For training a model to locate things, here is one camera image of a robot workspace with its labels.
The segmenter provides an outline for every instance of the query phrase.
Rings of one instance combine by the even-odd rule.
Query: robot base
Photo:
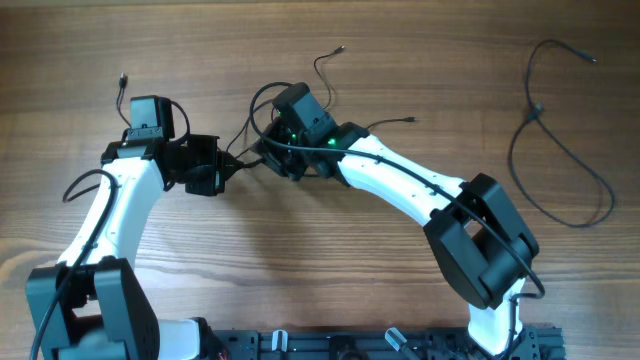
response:
[[[434,328],[403,333],[408,349],[417,356],[415,358],[395,351],[385,340],[383,332],[287,334],[279,330],[274,333],[214,331],[214,334],[229,351],[228,358],[233,360],[491,359],[474,345],[466,328]],[[558,328],[525,326],[513,346],[510,360],[566,358],[562,330]]]

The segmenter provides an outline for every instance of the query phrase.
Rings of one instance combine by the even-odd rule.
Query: power cord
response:
[[[131,127],[131,123],[129,122],[129,120],[127,120],[127,118],[124,117],[124,115],[122,115],[121,110],[122,99],[124,99],[124,91],[127,88],[128,82],[129,77],[127,76],[127,74],[120,73],[120,80],[118,81],[118,87],[120,88],[120,90],[118,90],[118,97],[116,97],[116,110],[118,110],[118,114],[120,114],[120,117],[127,124],[127,126]]]
[[[388,123],[392,123],[392,122],[416,122],[416,118],[413,116],[409,116],[406,118],[402,118],[402,119],[388,119],[388,120],[380,120],[380,121],[376,121],[374,123],[369,124],[365,129],[369,130],[372,129],[378,125],[382,125],[382,124],[388,124]]]
[[[94,174],[101,174],[105,176],[107,179],[109,179],[110,187],[109,187],[109,198],[107,199],[107,204],[105,205],[104,210],[102,211],[102,214],[100,215],[100,218],[98,219],[98,222],[96,223],[95,228],[93,228],[93,231],[89,236],[89,239],[82,247],[82,251],[80,252],[80,255],[78,256],[76,261],[73,263],[71,268],[68,270],[67,275],[62,279],[62,281],[58,285],[58,289],[56,290],[55,294],[51,298],[51,302],[49,303],[49,306],[47,306],[47,310],[45,311],[44,316],[42,317],[42,321],[40,322],[40,326],[38,326],[36,335],[33,338],[33,344],[31,345],[31,356],[29,357],[31,360],[36,360],[38,358],[38,349],[40,348],[40,344],[42,344],[42,338],[44,336],[45,330],[47,329],[47,325],[49,324],[49,320],[51,319],[51,315],[53,315],[54,309],[58,305],[58,302],[60,301],[62,295],[67,290],[67,287],[69,286],[69,283],[73,278],[73,275],[78,270],[78,267],[80,267],[82,262],[86,259],[86,257],[89,255],[89,253],[93,249],[93,244],[95,243],[96,239],[98,238],[98,235],[102,231],[102,227],[104,226],[104,223],[106,222],[107,217],[109,216],[109,213],[111,213],[111,209],[113,208],[113,205],[115,203],[116,195],[118,194],[118,181],[113,175],[111,175],[109,172],[104,171],[102,169],[90,170],[80,175],[80,177],[78,177],[73,183],[71,183],[67,191],[64,192],[64,195],[62,196],[62,202],[64,203],[71,202],[74,199],[77,199],[79,196],[86,194],[87,192],[95,189],[96,186],[92,186],[90,188],[82,190],[77,194],[74,194],[71,197],[69,197],[69,194],[71,193],[71,191],[73,191],[73,189],[75,189],[75,187],[82,180]]]
[[[500,236],[491,226],[489,226],[489,224],[487,224],[484,219],[482,219],[482,217],[476,215],[471,209],[469,209],[467,206],[465,206],[464,204],[462,204],[461,202],[459,202],[455,197],[453,197],[451,194],[449,194],[448,192],[442,190],[442,188],[440,186],[437,186],[436,184],[430,182],[429,180],[423,178],[422,176],[416,174],[415,172],[413,172],[412,170],[396,163],[393,162],[391,160],[385,159],[384,157],[382,157],[381,155],[374,155],[374,154],[370,154],[370,153],[366,153],[366,152],[362,152],[362,151],[356,151],[356,150],[343,150],[343,149],[330,149],[330,148],[312,148],[312,147],[303,147],[303,146],[293,146],[293,145],[287,145],[287,144],[283,144],[280,142],[277,142],[273,139],[268,138],[263,132],[260,131],[260,129],[258,129],[258,126],[256,125],[255,119],[253,118],[253,113],[254,113],[254,106],[256,101],[258,100],[258,97],[260,97],[260,95],[267,89],[272,88],[272,87],[276,87],[276,86],[286,86],[286,87],[290,87],[292,86],[292,84],[287,83],[287,82],[273,82],[270,84],[267,84],[265,86],[263,86],[262,88],[260,88],[260,90],[258,90],[258,92],[256,92],[256,94],[253,96],[253,99],[251,100],[251,105],[249,106],[249,120],[251,122],[251,126],[253,127],[253,130],[256,132],[256,134],[258,134],[258,136],[260,136],[260,138],[273,145],[276,147],[280,147],[283,149],[288,149],[288,150],[292,150],[292,151],[307,151],[307,152],[324,152],[324,153],[338,153],[338,154],[345,154],[345,155],[355,155],[355,156],[361,156],[361,157],[365,157],[365,158],[369,158],[369,159],[373,159],[378,163],[383,163],[383,164],[387,164],[393,168],[396,168],[402,172],[404,172],[405,174],[411,176],[412,178],[418,180],[419,182],[421,182],[422,184],[424,184],[426,187],[430,188],[431,190],[433,190],[435,193],[439,194],[440,196],[444,197],[445,199],[449,200],[451,202],[451,204],[455,207],[457,207],[458,209],[462,210],[462,212],[464,212],[467,216],[469,216],[471,219],[475,220],[478,224],[480,224],[480,226],[482,226],[491,236],[495,237],[496,240],[500,243],[500,245],[509,253],[509,255],[511,255],[511,257],[520,265],[520,267],[522,268],[522,270],[529,276],[529,278],[531,279],[531,281],[535,284],[536,288],[538,289],[538,293],[518,293],[513,295],[510,299],[509,302],[511,303],[511,313],[510,313],[510,326],[509,326],[509,334],[513,334],[508,336],[508,341],[507,341],[507,346],[505,347],[505,350],[502,354],[499,354],[496,358],[497,359],[508,359],[509,355],[511,354],[512,351],[512,345],[513,345],[513,336],[516,334],[516,309],[518,306],[518,302],[520,299],[522,298],[530,298],[530,299],[542,299],[544,297],[544,295],[546,294],[546,290],[544,288],[544,286],[542,285],[542,282],[540,281],[540,279],[538,278],[538,276],[535,274],[535,272],[531,269],[531,267],[529,265],[527,265],[527,263],[513,250],[513,248],[504,240],[502,239],[502,236]]]
[[[187,116],[187,113],[184,111],[182,106],[180,106],[180,104],[178,104],[175,101],[171,101],[171,105],[175,106],[176,108],[178,108],[178,110],[180,110],[180,112],[182,113],[182,116],[184,117],[185,125],[187,126],[187,130],[185,131],[184,135],[182,135],[180,138],[169,143],[170,146],[180,146],[189,139],[189,135],[191,135],[191,125],[189,124],[189,117]]]
[[[596,63],[596,59],[583,52],[580,50],[577,50],[571,46],[569,46],[567,43],[560,41],[560,40],[556,40],[556,39],[546,39],[541,41],[538,45],[536,45],[536,47],[533,49],[533,52],[531,53],[531,56],[529,57],[529,63],[527,64],[527,73],[525,76],[525,80],[524,80],[524,92],[525,95],[527,97],[527,103],[529,106],[529,109],[531,110],[531,113],[529,114],[529,116],[527,116],[527,118],[525,119],[524,122],[522,122],[522,124],[520,124],[520,126],[518,127],[518,129],[516,129],[516,132],[513,134],[513,138],[511,139],[511,144],[509,145],[509,152],[507,155],[507,165],[509,167],[509,172],[511,173],[511,177],[513,178],[513,181],[515,182],[516,186],[518,187],[518,189],[520,189],[520,191],[522,192],[522,195],[524,195],[524,197],[529,200],[529,202],[536,207],[538,210],[540,210],[541,213],[545,214],[547,217],[549,217],[551,220],[560,223],[562,225],[568,226],[570,228],[588,228],[588,227],[592,227],[595,226],[603,221],[605,221],[609,215],[611,215],[611,213],[613,212],[613,209],[615,208],[616,205],[616,196],[615,193],[613,191],[613,188],[611,187],[611,185],[600,175],[598,174],[593,168],[591,168],[589,165],[587,165],[584,161],[582,161],[580,158],[578,158],[578,156],[576,156],[574,153],[572,153],[552,132],[551,130],[549,130],[549,128],[547,128],[547,126],[542,122],[542,120],[540,119],[540,115],[542,114],[543,111],[543,107],[542,104],[537,103],[534,105],[533,100],[531,99],[531,93],[529,91],[529,82],[531,79],[531,73],[533,70],[533,59],[536,55],[536,52],[538,51],[538,49],[540,49],[542,46],[547,45],[547,44],[554,44],[559,46],[562,49],[565,49],[569,52],[571,52],[572,54],[578,56],[579,58],[581,58],[582,60],[588,61],[590,63]],[[607,189],[607,192],[609,193],[609,196],[611,198],[610,201],[610,207],[609,210],[607,210],[607,212],[600,216],[599,218],[595,218],[592,219],[590,221],[584,222],[584,223],[569,223],[565,220],[562,220],[558,217],[556,217],[555,215],[551,214],[549,211],[545,210],[542,206],[540,206],[535,200],[533,200],[533,198],[531,197],[531,195],[529,195],[529,193],[527,193],[527,191],[525,190],[524,186],[522,185],[522,182],[520,181],[520,178],[518,177],[518,174],[516,173],[516,169],[515,166],[513,164],[513,149],[516,145],[516,141],[518,139],[518,137],[520,136],[520,134],[522,133],[522,130],[524,130],[525,127],[527,127],[527,125],[531,124],[532,122],[536,122],[540,128],[542,129],[542,131],[544,131],[545,134],[547,134],[547,136],[553,140],[553,142],[556,143],[556,145],[558,145],[564,152],[565,154],[567,154],[573,161],[575,161],[578,165],[580,165],[583,169],[585,169],[589,174],[591,174],[591,176],[593,176],[598,182],[600,182],[605,189]]]
[[[331,105],[331,88],[332,88],[332,86],[329,83],[329,80],[327,80],[327,78],[322,76],[322,74],[320,73],[320,70],[318,70],[318,60],[334,57],[335,55],[343,53],[346,48],[347,47],[345,45],[342,45],[339,48],[337,48],[337,49],[333,50],[332,52],[330,52],[329,54],[318,56],[315,60],[313,60],[313,69],[316,71],[316,74],[318,74],[318,77],[320,77],[320,80],[322,80],[322,82],[324,83],[324,86],[327,87],[327,92],[329,93],[329,100],[327,101],[327,105],[324,106],[325,110],[327,108],[329,108],[329,106]]]

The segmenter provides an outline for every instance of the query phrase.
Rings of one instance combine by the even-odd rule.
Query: cable end plug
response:
[[[127,83],[129,81],[129,77],[125,73],[120,73],[120,80],[118,81],[118,85],[120,89],[124,89],[127,87]]]
[[[594,64],[596,64],[596,63],[598,62],[598,60],[596,60],[596,58],[595,58],[595,57],[593,57],[593,56],[591,56],[591,55],[587,54],[586,52],[578,51],[578,52],[577,52],[577,55],[578,55],[580,58],[582,58],[584,61],[588,61],[588,62],[590,62],[590,63],[594,63]]]
[[[538,116],[540,116],[540,114],[542,114],[543,111],[544,111],[544,107],[542,106],[542,103],[537,103],[533,107],[533,109],[531,109],[529,116],[527,116],[527,121],[533,121],[537,119]]]
[[[342,46],[340,46],[339,48],[337,48],[337,49],[333,50],[333,53],[332,53],[332,54],[333,54],[333,55],[338,55],[338,54],[340,54],[340,53],[343,53],[346,49],[347,49],[347,46],[346,46],[346,45],[342,45]]]

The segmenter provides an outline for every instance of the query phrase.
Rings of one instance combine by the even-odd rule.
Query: wooden table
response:
[[[123,130],[114,109],[121,71],[130,75],[127,99],[176,100],[194,133],[226,145],[268,82],[304,81],[325,101],[312,61],[342,44],[348,51],[323,65],[339,122],[415,116],[416,124],[375,133],[435,171],[490,174],[511,195],[540,243],[534,268],[547,287],[543,301],[524,301],[524,321],[562,327],[572,359],[638,358],[639,10],[617,1],[0,10],[0,358],[27,356],[34,326],[25,280],[55,263],[93,200],[62,204],[62,193],[99,166]],[[547,37],[599,59],[590,65],[545,49],[532,79],[549,127],[615,188],[614,215],[592,229],[550,221],[506,167],[526,112],[526,61]],[[259,121],[267,118],[265,111]],[[178,115],[176,124],[184,131]],[[241,138],[232,152],[254,139]],[[592,215],[598,184],[539,128],[525,131],[515,160],[553,213]],[[336,181],[292,183],[264,167],[236,174],[216,198],[189,196],[182,186],[163,195],[136,262],[159,317],[204,316],[219,329],[417,329],[469,320],[408,217]]]

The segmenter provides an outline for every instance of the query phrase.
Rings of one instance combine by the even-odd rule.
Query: black cable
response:
[[[116,180],[116,178],[110,173],[102,169],[95,169],[95,170],[87,171],[86,173],[80,175],[80,177],[78,177],[73,183],[71,183],[67,191],[65,191],[64,195],[62,196],[62,202],[68,203],[76,199],[78,196],[87,193],[88,191],[90,191],[90,189],[93,190],[92,189],[93,187],[90,187],[88,189],[82,190],[79,193],[69,197],[69,193],[71,193],[71,191],[82,180],[94,174],[101,174],[107,177],[107,179],[109,179],[110,191],[109,191],[109,198],[107,199],[107,204],[105,205],[104,210],[102,211],[102,214],[100,215],[100,218],[96,223],[96,226],[93,228],[93,231],[89,236],[89,239],[82,247],[82,251],[80,252],[80,255],[78,256],[76,261],[73,263],[71,268],[68,270],[67,275],[62,279],[62,281],[60,282],[60,285],[58,285],[58,289],[56,290],[55,294],[51,298],[51,302],[49,303],[49,306],[47,306],[47,310],[45,311],[44,316],[42,317],[42,321],[40,322],[40,326],[38,326],[36,335],[33,338],[33,344],[31,346],[31,356],[29,357],[31,360],[36,360],[38,358],[38,349],[40,348],[40,344],[42,343],[42,337],[44,336],[44,332],[47,328],[47,325],[49,324],[51,315],[53,314],[53,311],[56,308],[56,305],[58,304],[58,302],[60,301],[60,298],[62,297],[63,293],[66,291],[67,286],[69,285],[71,279],[73,278],[74,273],[78,270],[78,267],[80,267],[80,265],[85,260],[87,255],[89,255],[89,253],[93,249],[93,244],[95,243],[96,239],[98,238],[98,235],[102,231],[102,227],[104,226],[104,223],[106,222],[107,217],[109,216],[109,213],[111,213],[111,209],[113,208],[113,204],[116,200],[116,195],[118,193],[118,181]]]
[[[520,267],[522,268],[522,270],[527,274],[527,276],[529,276],[529,278],[531,279],[531,281],[535,284],[536,288],[538,289],[538,293],[518,293],[513,295],[509,301],[511,302],[511,314],[512,314],[512,321],[510,324],[510,329],[509,329],[509,341],[507,342],[507,346],[505,347],[505,351],[499,355],[500,359],[507,359],[511,353],[511,345],[513,343],[513,336],[511,334],[515,334],[515,326],[516,326],[516,321],[515,321],[515,310],[516,307],[518,305],[518,301],[521,298],[531,298],[531,299],[542,299],[545,294],[546,294],[546,290],[544,288],[544,285],[542,285],[542,282],[540,281],[540,279],[538,278],[538,276],[535,274],[535,272],[531,269],[531,267],[529,265],[527,265],[527,263],[515,252],[515,250],[513,250],[513,248],[505,241],[502,239],[502,236],[500,236],[491,226],[489,226],[489,224],[487,224],[480,216],[476,215],[471,209],[469,209],[466,205],[462,204],[461,202],[459,202],[455,197],[453,197],[451,194],[449,194],[448,192],[442,190],[440,188],[440,186],[435,185],[434,183],[430,182],[429,180],[423,178],[422,176],[416,174],[415,172],[413,172],[412,170],[396,163],[393,162],[391,160],[385,159],[384,157],[380,156],[380,155],[374,155],[374,154],[370,154],[370,153],[366,153],[366,152],[362,152],[362,151],[356,151],[356,150],[343,150],[343,149],[331,149],[331,148],[312,148],[312,147],[302,147],[302,146],[293,146],[293,145],[287,145],[287,144],[283,144],[280,142],[277,142],[275,140],[272,140],[270,138],[268,138],[264,133],[262,133],[260,131],[260,129],[258,129],[258,126],[256,125],[255,119],[253,118],[253,108],[255,106],[255,103],[258,99],[258,97],[267,89],[275,87],[275,86],[291,86],[290,83],[287,82],[274,82],[274,83],[270,83],[267,84],[265,86],[263,86],[262,88],[260,88],[260,90],[258,90],[258,92],[256,92],[256,94],[254,95],[253,99],[251,100],[251,105],[249,106],[249,120],[251,121],[251,126],[253,127],[253,130],[256,132],[256,134],[258,134],[258,136],[260,136],[260,138],[265,141],[268,142],[269,144],[276,146],[276,147],[280,147],[283,149],[288,149],[288,150],[294,150],[294,151],[308,151],[308,152],[325,152],[325,153],[339,153],[339,154],[345,154],[345,155],[356,155],[356,156],[361,156],[361,157],[365,157],[365,158],[369,158],[369,159],[373,159],[375,160],[377,163],[384,163],[387,164],[393,168],[396,168],[402,172],[404,172],[405,174],[411,176],[412,178],[418,180],[419,182],[421,182],[422,184],[424,184],[426,187],[430,188],[431,190],[433,190],[435,193],[439,194],[440,196],[444,197],[445,199],[449,200],[451,202],[451,204],[455,207],[457,207],[458,209],[460,209],[462,212],[464,212],[467,216],[469,216],[471,219],[475,220],[478,224],[480,224],[480,226],[482,226],[491,236],[493,236],[499,243],[500,245],[509,253],[509,255],[511,255],[511,257],[518,263],[518,265],[520,265]]]
[[[189,135],[191,135],[191,125],[189,124],[189,117],[187,116],[187,113],[184,112],[184,109],[182,108],[182,106],[180,106],[180,104],[178,104],[175,101],[171,101],[171,105],[177,107],[178,110],[180,110],[180,112],[182,113],[182,116],[184,116],[185,125],[187,126],[187,130],[184,132],[184,135],[182,135],[180,138],[169,143],[169,145],[171,146],[180,146],[189,139]]]
[[[237,159],[239,159],[239,158],[240,158],[240,156],[242,156],[242,155],[246,154],[247,152],[249,152],[249,150],[251,150],[251,146],[249,146],[248,148],[246,148],[246,149],[242,150],[242,151],[240,152],[240,154],[238,154],[237,156],[234,156],[233,158],[237,160]]]
[[[122,120],[127,123],[127,126],[131,127],[131,123],[129,122],[129,120],[127,120],[127,118],[124,117],[124,115],[122,115],[122,110],[120,109],[122,107],[122,99],[124,99],[124,91],[127,88],[128,79],[129,78],[127,74],[120,74],[120,81],[118,82],[118,87],[120,88],[120,90],[118,90],[118,97],[116,97],[116,110],[118,110],[118,114],[120,114]]]
[[[329,100],[327,101],[327,105],[324,106],[325,110],[331,105],[331,84],[329,84],[329,80],[327,80],[327,78],[322,76],[322,74],[318,70],[318,60],[330,58],[330,57],[333,57],[334,55],[338,55],[342,53],[345,49],[346,49],[346,46],[342,45],[339,48],[333,50],[331,53],[327,55],[318,56],[315,60],[313,60],[313,68],[315,69],[316,74],[318,74],[318,77],[320,77],[320,80],[322,80],[322,82],[324,83],[324,86],[327,87],[327,92],[329,93]]]
[[[576,50],[575,48],[569,46],[568,44],[566,44],[565,42],[562,42],[560,40],[555,40],[555,39],[547,39],[547,40],[543,40],[541,41],[538,45],[536,45],[536,47],[533,49],[533,52],[531,53],[531,56],[529,57],[529,63],[527,64],[527,73],[525,76],[525,80],[524,80],[524,92],[525,95],[527,97],[527,103],[529,105],[529,108],[531,109],[531,113],[529,114],[529,116],[527,117],[527,119],[525,119],[524,122],[522,122],[522,124],[520,124],[520,126],[518,127],[518,129],[516,129],[516,132],[513,134],[513,138],[511,139],[511,144],[509,145],[509,152],[507,155],[507,165],[509,167],[509,172],[511,173],[511,177],[513,178],[513,181],[515,182],[516,186],[518,187],[518,189],[520,189],[520,191],[522,192],[522,195],[524,195],[524,197],[529,200],[529,202],[536,207],[538,210],[540,210],[540,212],[542,212],[543,214],[545,214],[546,216],[548,216],[551,220],[558,222],[562,225],[571,227],[571,228],[588,228],[591,226],[595,226],[603,221],[605,221],[609,215],[611,215],[611,213],[613,212],[613,209],[615,208],[615,204],[616,204],[616,197],[615,197],[615,193],[613,191],[613,188],[611,187],[611,185],[600,175],[598,174],[593,168],[591,168],[589,165],[585,164],[580,158],[578,158],[578,156],[576,156],[574,153],[572,153],[552,132],[551,130],[549,130],[546,125],[542,122],[542,120],[540,120],[540,114],[542,113],[542,105],[541,104],[536,104],[534,105],[533,100],[531,99],[531,93],[529,92],[529,81],[531,79],[531,72],[533,69],[533,59],[536,55],[536,52],[538,51],[538,49],[540,49],[540,47],[546,45],[546,44],[555,44],[558,45],[559,47],[571,52],[572,54],[578,56],[579,58],[591,62],[591,63],[596,63],[596,59],[583,52],[580,50]],[[576,163],[578,163],[578,165],[580,165],[583,169],[585,169],[591,176],[593,176],[598,182],[600,182],[606,189],[607,192],[609,192],[609,196],[611,198],[611,205],[609,207],[609,210],[607,210],[607,212],[602,215],[599,218],[584,222],[584,223],[578,223],[578,224],[574,224],[574,223],[569,223],[566,222],[558,217],[556,217],[555,215],[551,214],[550,212],[548,212],[547,210],[545,210],[542,206],[540,206],[535,200],[533,200],[533,198],[531,197],[531,195],[529,195],[529,193],[527,193],[527,191],[525,190],[524,186],[522,185],[522,182],[520,181],[520,178],[518,177],[518,174],[516,173],[516,169],[515,166],[513,164],[513,150],[514,147],[516,145],[516,141],[518,139],[518,137],[520,136],[520,133],[522,132],[522,130],[524,130],[524,128],[529,125],[532,122],[536,122],[540,128],[542,129],[542,131],[544,131],[545,134],[547,134],[547,136],[553,140],[553,142],[556,143],[556,145],[558,145],[564,152],[565,154],[567,154],[573,161],[575,161]]]
[[[406,118],[402,118],[402,119],[387,119],[387,120],[380,120],[380,121],[376,121],[374,123],[369,124],[365,129],[369,130],[372,127],[381,125],[381,124],[387,124],[387,123],[392,123],[392,122],[416,122],[416,118],[413,116],[409,116]]]
[[[268,104],[271,104],[271,101],[273,101],[273,99],[270,99],[270,100],[264,101],[263,103],[261,103],[260,105],[258,105],[258,107],[257,107],[254,111],[258,111],[258,110],[262,109],[263,107],[267,106]],[[231,139],[231,141],[229,142],[229,145],[227,145],[227,148],[224,150],[225,152],[229,152],[229,148],[231,148],[231,145],[233,145],[233,143],[234,143],[236,140],[238,140],[238,138],[240,137],[240,135],[242,135],[242,132],[243,132],[243,131],[245,131],[245,129],[247,129],[247,128],[248,128],[248,126],[249,126],[249,117],[247,117],[247,121],[245,121],[245,122],[244,122],[244,125],[242,126],[242,129],[240,129],[240,131],[238,132],[238,134],[237,134],[233,139]],[[245,152],[249,151],[250,149],[251,149],[251,148],[249,147],[249,148],[247,148],[247,149],[243,150],[243,151],[242,151],[242,153],[241,153],[240,155],[244,154]]]

